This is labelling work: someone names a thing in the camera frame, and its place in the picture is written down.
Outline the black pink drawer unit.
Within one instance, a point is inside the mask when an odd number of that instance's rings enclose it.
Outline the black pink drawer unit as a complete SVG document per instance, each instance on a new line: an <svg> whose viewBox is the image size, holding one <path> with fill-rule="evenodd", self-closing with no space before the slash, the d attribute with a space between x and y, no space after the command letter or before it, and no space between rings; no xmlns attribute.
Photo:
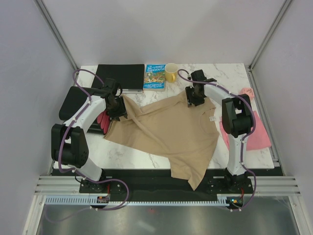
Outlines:
<svg viewBox="0 0 313 235"><path fill-rule="evenodd" d="M80 89L77 86L72 86L66 98L61 106L59 111L60 120L64 121L66 127L72 122L72 119L75 114L78 114L86 105L86 102L89 101L89 98L92 96L99 96L105 98L109 93L108 89L96 89L96 88L83 88ZM104 114L101 114L90 126L89 131L92 132L103 132L104 135L108 133L110 126L109 117L105 117Z"/></svg>

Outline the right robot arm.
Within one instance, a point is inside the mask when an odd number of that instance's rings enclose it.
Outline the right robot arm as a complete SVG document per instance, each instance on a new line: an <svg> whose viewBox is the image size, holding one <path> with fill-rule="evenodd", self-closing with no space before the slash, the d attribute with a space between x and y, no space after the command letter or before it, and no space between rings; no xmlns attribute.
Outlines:
<svg viewBox="0 0 313 235"><path fill-rule="evenodd" d="M222 125L229 138L229 160L226 169L231 175L224 180L224 187L228 192L234 193L242 186L238 176L245 174L247 170L247 140L256 128L250 98L246 94L237 95L230 92L214 78L207 79L203 70L188 74L186 81L192 83L185 88L188 106L202 105L208 97L222 108Z"/></svg>

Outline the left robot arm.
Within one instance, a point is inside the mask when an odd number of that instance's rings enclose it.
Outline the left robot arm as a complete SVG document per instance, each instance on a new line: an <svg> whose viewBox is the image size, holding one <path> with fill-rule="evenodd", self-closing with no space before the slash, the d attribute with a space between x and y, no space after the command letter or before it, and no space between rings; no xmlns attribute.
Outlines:
<svg viewBox="0 0 313 235"><path fill-rule="evenodd" d="M90 187L96 192L107 188L103 170L89 158L86 133L100 114L109 120L119 121L127 117L120 83L107 78L101 88L72 86L62 104L61 110L68 116L63 124L51 128L51 158L60 165L91 180Z"/></svg>

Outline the beige t shirt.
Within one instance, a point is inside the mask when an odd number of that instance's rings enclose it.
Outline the beige t shirt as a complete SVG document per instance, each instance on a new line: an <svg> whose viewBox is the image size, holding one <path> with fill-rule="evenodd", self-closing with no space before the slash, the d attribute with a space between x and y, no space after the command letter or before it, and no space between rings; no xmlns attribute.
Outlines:
<svg viewBox="0 0 313 235"><path fill-rule="evenodd" d="M215 105L209 98L187 105L185 92L140 107L124 97L128 117L114 121L106 139L168 158L171 176L187 180L196 190L204 178L219 138Z"/></svg>

